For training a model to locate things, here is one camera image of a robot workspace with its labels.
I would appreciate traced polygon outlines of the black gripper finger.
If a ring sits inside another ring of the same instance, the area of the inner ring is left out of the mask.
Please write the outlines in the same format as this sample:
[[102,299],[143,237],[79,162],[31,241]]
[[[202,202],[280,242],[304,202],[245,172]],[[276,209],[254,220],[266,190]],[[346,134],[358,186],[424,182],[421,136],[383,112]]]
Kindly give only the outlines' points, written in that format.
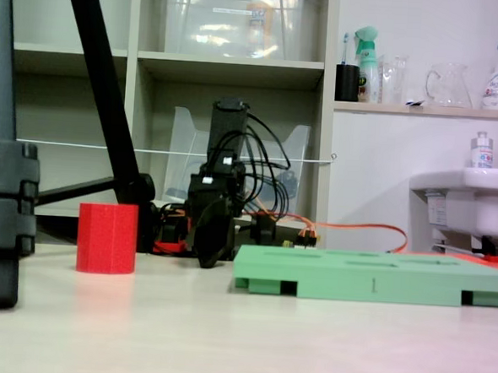
[[232,202],[227,197],[212,201],[198,220],[197,247],[200,268],[213,268],[234,243]]

